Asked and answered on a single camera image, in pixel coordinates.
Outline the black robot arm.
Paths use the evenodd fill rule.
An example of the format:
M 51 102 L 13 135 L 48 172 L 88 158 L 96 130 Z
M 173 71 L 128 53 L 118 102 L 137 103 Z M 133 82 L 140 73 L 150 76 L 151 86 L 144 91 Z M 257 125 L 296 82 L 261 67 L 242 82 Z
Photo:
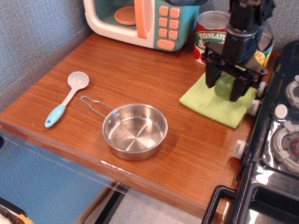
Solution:
M 226 24 L 224 44 L 204 43 L 208 88 L 215 86 L 223 72 L 235 78 L 229 95 L 231 102 L 244 96 L 250 87 L 259 87 L 268 71 L 256 60 L 255 52 L 260 49 L 264 26 L 275 7 L 272 0 L 230 1 L 230 19 Z

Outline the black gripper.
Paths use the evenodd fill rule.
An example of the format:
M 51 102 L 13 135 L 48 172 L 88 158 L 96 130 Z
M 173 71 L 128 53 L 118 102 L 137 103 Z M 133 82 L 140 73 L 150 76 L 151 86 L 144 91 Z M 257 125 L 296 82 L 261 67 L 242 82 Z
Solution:
M 206 84 L 215 86 L 223 72 L 235 77 L 229 100 L 236 102 L 250 87 L 258 88 L 267 69 L 255 59 L 259 50 L 264 25 L 251 30 L 239 30 L 226 26 L 227 35 L 223 44 L 206 41 L 203 59 L 206 60 Z

